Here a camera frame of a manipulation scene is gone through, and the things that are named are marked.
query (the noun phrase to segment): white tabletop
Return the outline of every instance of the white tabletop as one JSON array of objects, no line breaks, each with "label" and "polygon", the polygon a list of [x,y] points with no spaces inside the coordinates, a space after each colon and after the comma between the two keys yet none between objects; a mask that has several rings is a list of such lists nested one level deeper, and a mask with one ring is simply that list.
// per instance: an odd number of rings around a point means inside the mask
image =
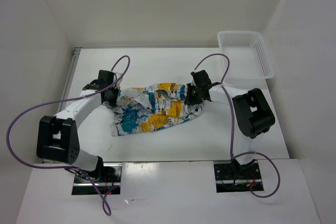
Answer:
[{"label": "white tabletop", "polygon": [[[275,160],[281,174],[278,192],[259,199],[250,192],[216,193],[213,162],[126,163],[120,195],[107,201],[106,216],[98,195],[72,196],[73,174],[33,169],[16,224],[60,223],[295,223],[319,218],[296,159]],[[265,195],[277,184],[266,160],[259,161]]]},{"label": "white tabletop", "polygon": [[[123,55],[131,57],[129,71],[121,88],[145,87],[158,82],[186,84],[197,63],[218,48],[105,48],[82,49],[78,57],[68,97],[77,97],[81,89],[98,76],[100,69],[110,70]],[[126,60],[115,71],[122,72]],[[223,64],[220,56],[206,60],[205,69],[212,81],[220,80]],[[262,89],[274,114],[266,82],[231,83],[244,89]],[[227,105],[207,102],[203,114],[187,123],[154,133],[111,135],[113,113],[101,106],[93,111],[78,130],[81,149],[101,156],[105,162],[207,161],[229,159],[230,112]],[[250,141],[236,125],[236,143]],[[254,144],[270,158],[289,158],[278,120],[267,134]]]}]

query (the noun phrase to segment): red wire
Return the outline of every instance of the red wire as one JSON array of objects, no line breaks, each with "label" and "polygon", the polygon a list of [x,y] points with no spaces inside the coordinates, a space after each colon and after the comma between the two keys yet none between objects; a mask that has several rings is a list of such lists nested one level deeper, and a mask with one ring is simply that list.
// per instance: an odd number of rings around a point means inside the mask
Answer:
[{"label": "red wire", "polygon": [[255,182],[256,182],[256,176],[250,171],[250,174],[252,175],[252,177],[253,177],[253,182],[251,183],[251,185],[253,185]]},{"label": "red wire", "polygon": [[113,180],[112,180],[112,176],[111,176],[111,174],[109,174],[109,173],[107,173],[107,175],[109,175],[110,177],[111,177],[111,185],[112,185],[112,187],[113,187]]},{"label": "red wire", "polygon": [[104,194],[106,193],[106,175],[105,175],[105,188],[104,188]]}]

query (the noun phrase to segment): black bracket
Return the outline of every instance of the black bracket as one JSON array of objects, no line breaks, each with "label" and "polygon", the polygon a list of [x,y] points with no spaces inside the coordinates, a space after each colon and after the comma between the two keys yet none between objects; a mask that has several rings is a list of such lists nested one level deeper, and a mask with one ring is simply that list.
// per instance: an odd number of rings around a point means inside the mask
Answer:
[{"label": "black bracket", "polygon": [[203,102],[203,100],[211,101],[209,89],[213,86],[219,85],[220,82],[211,83],[209,75],[205,70],[199,72],[191,72],[194,79],[194,85],[187,84],[187,96],[184,101],[187,105],[196,105]]},{"label": "black bracket", "polygon": [[232,101],[239,129],[245,136],[254,139],[275,124],[274,114],[260,89],[252,89]]},{"label": "black bracket", "polygon": [[[102,90],[113,83],[115,75],[116,74],[111,71],[99,70],[98,79],[91,81],[83,88],[83,90]],[[101,93],[101,102],[108,102],[110,106],[115,106],[118,94],[119,89],[112,87]]]},{"label": "black bracket", "polygon": [[79,154],[76,122],[43,116],[39,123],[36,155],[39,158],[73,164]]}]

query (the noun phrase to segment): crumpled cloth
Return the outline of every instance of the crumpled cloth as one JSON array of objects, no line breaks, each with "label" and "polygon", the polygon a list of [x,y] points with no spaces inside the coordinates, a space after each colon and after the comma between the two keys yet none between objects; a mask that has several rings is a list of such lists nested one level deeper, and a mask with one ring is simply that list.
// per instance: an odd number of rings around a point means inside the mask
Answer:
[{"label": "crumpled cloth", "polygon": [[186,94],[187,86],[176,83],[121,90],[117,106],[109,107],[114,112],[112,135],[154,132],[196,118],[204,104],[185,105]]}]

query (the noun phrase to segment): cloth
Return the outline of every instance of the cloth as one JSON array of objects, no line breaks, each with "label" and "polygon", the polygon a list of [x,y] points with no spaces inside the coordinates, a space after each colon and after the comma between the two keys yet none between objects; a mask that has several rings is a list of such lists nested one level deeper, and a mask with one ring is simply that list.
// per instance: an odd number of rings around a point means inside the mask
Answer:
[{"label": "cloth", "polygon": [[112,135],[154,132],[196,118],[203,104],[185,105],[186,94],[187,86],[176,83],[121,90],[117,106],[110,107],[114,112]]}]

